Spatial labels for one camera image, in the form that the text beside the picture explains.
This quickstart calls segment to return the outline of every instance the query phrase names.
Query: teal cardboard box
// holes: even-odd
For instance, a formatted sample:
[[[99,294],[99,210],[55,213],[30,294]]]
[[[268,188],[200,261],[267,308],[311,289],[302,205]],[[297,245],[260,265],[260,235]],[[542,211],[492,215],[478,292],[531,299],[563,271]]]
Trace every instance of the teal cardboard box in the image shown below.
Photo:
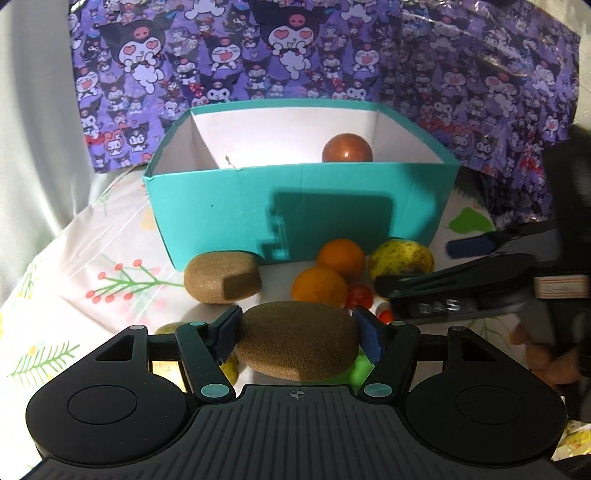
[[[371,163],[322,163],[335,135],[366,139]],[[458,163],[391,108],[351,100],[256,100],[198,106],[169,130],[145,173],[177,270],[240,250],[261,264],[313,260],[349,238],[370,254],[389,237],[428,245]]]

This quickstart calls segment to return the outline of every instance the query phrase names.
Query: red cherry tomato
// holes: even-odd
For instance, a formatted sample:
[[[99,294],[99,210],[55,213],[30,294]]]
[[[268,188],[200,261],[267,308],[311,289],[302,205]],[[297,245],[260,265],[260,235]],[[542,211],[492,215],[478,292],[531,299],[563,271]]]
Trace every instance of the red cherry tomato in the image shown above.
[[[380,322],[385,323],[386,325],[390,322],[394,321],[394,315],[392,315],[392,310],[384,310],[382,313],[378,315],[378,319]]]
[[[361,305],[370,309],[374,304],[374,294],[367,285],[362,283],[354,283],[347,288],[347,301],[345,306],[349,310],[353,310],[356,306]]]

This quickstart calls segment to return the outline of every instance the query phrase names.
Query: red berry branch print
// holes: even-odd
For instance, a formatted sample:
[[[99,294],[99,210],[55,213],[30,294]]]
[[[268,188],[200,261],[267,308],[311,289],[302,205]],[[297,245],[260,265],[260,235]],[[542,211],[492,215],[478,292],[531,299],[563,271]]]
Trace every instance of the red berry branch print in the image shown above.
[[[132,272],[140,273],[142,280],[134,279],[131,276]],[[160,272],[158,267],[147,269],[141,259],[135,260],[129,267],[123,263],[117,263],[113,267],[113,273],[100,272],[97,276],[98,280],[105,282],[103,287],[89,290],[86,292],[86,298],[92,303],[112,303],[117,299],[131,300],[139,293],[145,292],[153,287],[170,286],[183,287],[180,283],[174,283],[164,280],[159,280],[156,275]]]

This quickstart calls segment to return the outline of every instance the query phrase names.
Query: tangerine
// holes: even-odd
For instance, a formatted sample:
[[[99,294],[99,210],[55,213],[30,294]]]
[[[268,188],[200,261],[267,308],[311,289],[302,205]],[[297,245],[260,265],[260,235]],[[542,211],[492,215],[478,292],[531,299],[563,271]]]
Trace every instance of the tangerine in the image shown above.
[[[320,249],[316,264],[334,270],[351,282],[357,280],[365,270],[365,254],[352,240],[337,238]]]
[[[297,301],[325,303],[341,309],[347,299],[347,282],[329,268],[311,267],[295,278],[291,297]]]

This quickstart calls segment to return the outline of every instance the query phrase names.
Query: person's hand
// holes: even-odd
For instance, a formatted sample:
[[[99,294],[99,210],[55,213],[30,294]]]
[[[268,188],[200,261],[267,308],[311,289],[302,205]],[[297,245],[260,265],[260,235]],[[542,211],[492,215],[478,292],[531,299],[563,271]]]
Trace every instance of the person's hand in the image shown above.
[[[556,385],[566,385],[582,378],[577,367],[578,348],[553,358],[543,345],[530,343],[530,336],[519,324],[510,337],[513,345],[525,345],[525,358],[530,371],[540,380],[556,390]]]

